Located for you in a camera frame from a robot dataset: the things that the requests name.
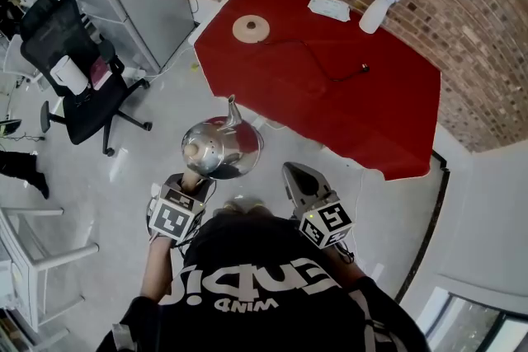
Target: person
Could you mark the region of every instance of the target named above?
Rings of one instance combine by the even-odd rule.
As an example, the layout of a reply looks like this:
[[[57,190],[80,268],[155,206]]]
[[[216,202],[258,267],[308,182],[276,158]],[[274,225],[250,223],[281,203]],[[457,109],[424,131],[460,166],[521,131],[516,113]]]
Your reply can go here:
[[[36,155],[0,151],[0,174],[27,181],[39,190],[44,198],[50,197],[50,188],[44,174],[36,170]]]
[[[150,245],[139,296],[121,320],[128,349],[282,345],[354,351],[427,351],[409,315],[335,247],[319,250],[292,220],[262,204],[216,210],[172,279],[171,239]],[[159,305],[167,290],[167,304]],[[98,351],[115,351],[122,331]]]

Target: black shoe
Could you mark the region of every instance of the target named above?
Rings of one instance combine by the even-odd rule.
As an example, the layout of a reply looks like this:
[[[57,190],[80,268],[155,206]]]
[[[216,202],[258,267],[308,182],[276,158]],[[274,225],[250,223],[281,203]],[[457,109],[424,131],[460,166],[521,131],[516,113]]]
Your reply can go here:
[[[50,197],[50,188],[46,183],[44,173],[37,173],[33,180],[28,182],[30,182],[37,190],[39,190],[44,198],[48,199]]]

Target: white wall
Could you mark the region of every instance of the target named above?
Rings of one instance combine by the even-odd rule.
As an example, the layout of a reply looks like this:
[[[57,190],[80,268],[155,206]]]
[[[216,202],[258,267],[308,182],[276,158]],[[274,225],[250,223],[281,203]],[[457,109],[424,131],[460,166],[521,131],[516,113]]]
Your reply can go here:
[[[435,232],[402,306],[427,320],[435,287],[528,314],[528,141],[469,154],[437,125],[451,170]]]

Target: gray floor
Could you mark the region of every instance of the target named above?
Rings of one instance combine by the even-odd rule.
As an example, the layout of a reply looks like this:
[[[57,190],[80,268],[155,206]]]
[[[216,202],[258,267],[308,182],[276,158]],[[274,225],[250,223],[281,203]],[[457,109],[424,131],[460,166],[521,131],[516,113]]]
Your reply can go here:
[[[139,291],[144,270],[148,249],[145,207],[151,184],[182,171],[180,142],[188,128],[226,114],[227,101],[212,97],[201,70],[191,67],[195,61],[191,50],[185,52],[150,90],[139,90],[130,98],[124,111],[139,120],[152,120],[153,130],[147,133],[116,118],[111,146],[119,152],[113,158],[101,153],[102,133],[73,146],[66,129],[58,124],[38,144],[2,141],[8,150],[39,152],[39,166],[52,192],[47,204],[65,209],[64,216],[31,221],[45,246],[59,251],[81,246],[89,238],[101,248],[49,277],[49,307],[75,294],[86,298],[45,326],[45,331],[62,325],[71,331],[57,350],[94,350],[111,323],[122,317]],[[14,117],[23,119],[18,134],[39,133],[39,110],[45,99],[51,105],[56,102],[50,90],[41,93],[35,87],[26,90],[26,86],[16,90]],[[247,109],[242,108],[242,114],[250,122],[256,118]],[[242,178],[220,182],[205,218],[235,195],[256,195],[274,214],[289,217],[292,206],[281,181],[282,163],[297,161],[315,167],[337,190],[352,218],[357,202],[355,241],[352,236],[346,241],[352,250],[357,248],[365,271],[374,273],[379,286],[394,296],[416,256],[436,202],[441,181],[438,162],[432,160],[426,177],[386,182],[379,172],[363,171],[289,129],[263,125],[260,130],[265,149],[257,167]],[[0,176],[0,198],[2,205],[19,207],[45,203],[32,187],[4,176]],[[173,263],[178,271],[182,263],[177,254]]]

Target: table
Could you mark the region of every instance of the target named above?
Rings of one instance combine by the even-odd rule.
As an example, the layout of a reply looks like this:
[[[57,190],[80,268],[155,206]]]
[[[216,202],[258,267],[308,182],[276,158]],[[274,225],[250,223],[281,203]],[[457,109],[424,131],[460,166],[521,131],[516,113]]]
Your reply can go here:
[[[45,294],[48,270],[50,268],[78,260],[99,251],[99,246],[92,243],[78,249],[66,251],[57,255],[51,255],[42,245],[38,237],[33,233],[29,225],[25,223],[23,216],[59,216],[64,211],[62,209],[12,209],[0,208],[0,238],[7,249],[7,253],[14,264],[14,284],[19,306],[17,311],[26,320],[27,324],[38,333],[39,326],[53,320],[59,315],[67,312],[69,309],[84,301],[83,297],[75,298],[73,301],[57,307],[51,312],[45,311]],[[11,218],[21,216],[21,224],[26,225],[26,230],[31,236],[31,240],[42,255],[41,258],[35,259],[29,253],[26,246],[22,244],[17,235],[17,230],[12,224]],[[41,271],[45,272],[44,282],[44,315],[39,316],[38,307],[38,276]]]
[[[382,171],[386,180],[426,175],[440,72],[388,31],[364,33],[357,13],[340,22],[312,13],[308,3],[224,0],[194,36],[213,94],[235,94],[237,103]],[[244,15],[269,22],[270,44],[234,38],[233,23]],[[363,63],[370,71],[345,82],[325,76],[346,77]]]

